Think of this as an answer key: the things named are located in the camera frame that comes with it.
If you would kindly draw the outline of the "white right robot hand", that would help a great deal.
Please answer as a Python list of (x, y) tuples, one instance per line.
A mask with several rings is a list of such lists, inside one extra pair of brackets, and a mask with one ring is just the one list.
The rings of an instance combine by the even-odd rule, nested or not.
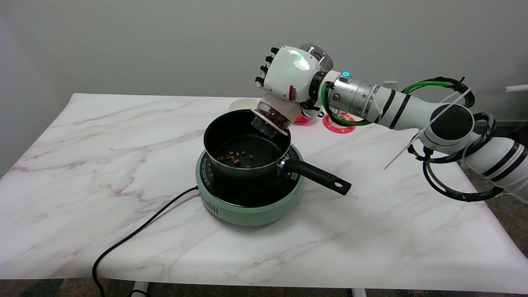
[(300, 48), (273, 47), (265, 60), (255, 79), (265, 92), (262, 101), (291, 122), (299, 116), (310, 120), (318, 117), (319, 86), (325, 73), (334, 67), (328, 53), (306, 43)]

